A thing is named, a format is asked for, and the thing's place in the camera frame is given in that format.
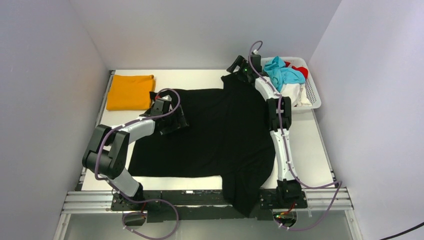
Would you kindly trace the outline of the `black t shirt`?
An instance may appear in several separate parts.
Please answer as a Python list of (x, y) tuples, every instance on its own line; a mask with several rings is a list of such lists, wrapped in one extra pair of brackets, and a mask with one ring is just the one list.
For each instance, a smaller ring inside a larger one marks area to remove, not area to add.
[(248, 216), (276, 156), (267, 106), (234, 74), (221, 80), (222, 89), (178, 89), (189, 126), (137, 140), (128, 171), (134, 177), (220, 176), (224, 199)]

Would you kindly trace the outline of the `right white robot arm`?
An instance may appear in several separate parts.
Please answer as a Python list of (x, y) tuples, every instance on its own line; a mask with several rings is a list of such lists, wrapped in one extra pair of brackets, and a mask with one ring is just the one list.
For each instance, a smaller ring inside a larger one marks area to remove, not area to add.
[(274, 87), (262, 72), (261, 56), (252, 54), (247, 59), (238, 55), (226, 69), (241, 82), (252, 85), (263, 97), (267, 106), (268, 128), (275, 148), (277, 186), (274, 208), (291, 209), (304, 199), (301, 184), (296, 180), (290, 148), (289, 129), (292, 124), (291, 99)]

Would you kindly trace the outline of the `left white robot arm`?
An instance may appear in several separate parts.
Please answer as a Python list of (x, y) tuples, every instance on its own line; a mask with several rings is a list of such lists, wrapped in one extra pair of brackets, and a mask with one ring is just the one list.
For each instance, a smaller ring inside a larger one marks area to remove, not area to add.
[(82, 157), (82, 166), (93, 172), (96, 180), (106, 181), (115, 189), (129, 209), (137, 210), (146, 200), (143, 185), (126, 169), (129, 145), (153, 133), (168, 134), (188, 125), (180, 97), (157, 97), (148, 112), (129, 122), (97, 125)]

